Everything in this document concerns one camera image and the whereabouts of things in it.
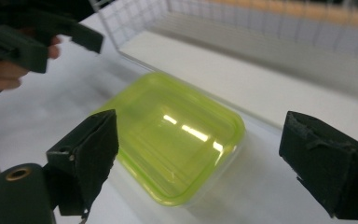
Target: container lid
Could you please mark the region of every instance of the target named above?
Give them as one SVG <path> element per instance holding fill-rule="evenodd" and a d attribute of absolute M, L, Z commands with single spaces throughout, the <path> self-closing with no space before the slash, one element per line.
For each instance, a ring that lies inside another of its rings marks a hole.
<path fill-rule="evenodd" d="M 171 76 L 144 75 L 98 111 L 115 109 L 117 159 L 158 203 L 188 202 L 233 153 L 240 116 Z"/>

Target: finger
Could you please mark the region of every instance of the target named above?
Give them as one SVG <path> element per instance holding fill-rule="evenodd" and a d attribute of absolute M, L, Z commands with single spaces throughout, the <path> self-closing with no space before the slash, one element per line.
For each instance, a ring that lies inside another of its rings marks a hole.
<path fill-rule="evenodd" d="M 19 79 L 0 78 L 0 91 L 16 89 L 20 85 Z"/>
<path fill-rule="evenodd" d="M 61 44 L 61 39 L 57 36 L 54 36 L 51 38 L 51 45 L 58 45 Z"/>
<path fill-rule="evenodd" d="M 19 78 L 28 74 L 28 70 L 7 61 L 0 61 L 0 77 Z"/>
<path fill-rule="evenodd" d="M 50 59 L 57 59 L 60 57 L 60 49 L 57 46 L 48 47 L 48 56 Z"/>

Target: white wire rack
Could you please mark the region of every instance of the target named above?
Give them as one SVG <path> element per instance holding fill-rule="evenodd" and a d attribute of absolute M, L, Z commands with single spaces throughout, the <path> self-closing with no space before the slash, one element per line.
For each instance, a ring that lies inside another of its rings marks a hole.
<path fill-rule="evenodd" d="M 117 49 L 157 21 L 177 13 L 205 21 L 358 55 L 358 1 L 90 0 Z"/>

